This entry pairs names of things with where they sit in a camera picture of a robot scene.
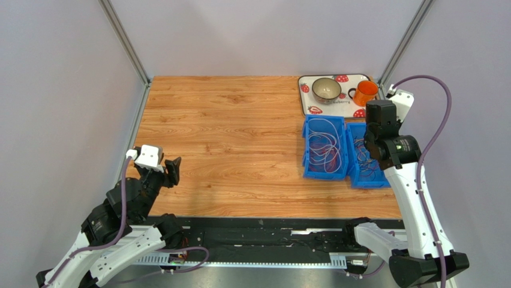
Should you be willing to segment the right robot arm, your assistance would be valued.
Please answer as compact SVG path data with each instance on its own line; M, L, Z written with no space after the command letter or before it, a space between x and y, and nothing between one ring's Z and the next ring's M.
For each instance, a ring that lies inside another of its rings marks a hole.
M406 241L379 228L369 218L346 225L350 245L365 247L388 265L399 287L446 281L470 266L465 253L455 251L429 196L422 153L413 136L402 136L398 108L390 100L366 104L365 148L377 160L397 199Z

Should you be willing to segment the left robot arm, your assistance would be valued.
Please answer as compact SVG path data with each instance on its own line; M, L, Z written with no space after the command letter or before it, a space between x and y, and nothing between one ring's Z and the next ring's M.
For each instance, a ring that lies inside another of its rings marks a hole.
M102 287L139 258L161 248L180 249L184 230L173 214L163 214L132 241L107 254L142 225L162 188L179 183L182 159L165 160L162 170L136 163L139 178L122 172L104 202L86 217L74 244L53 269L36 275L39 287Z

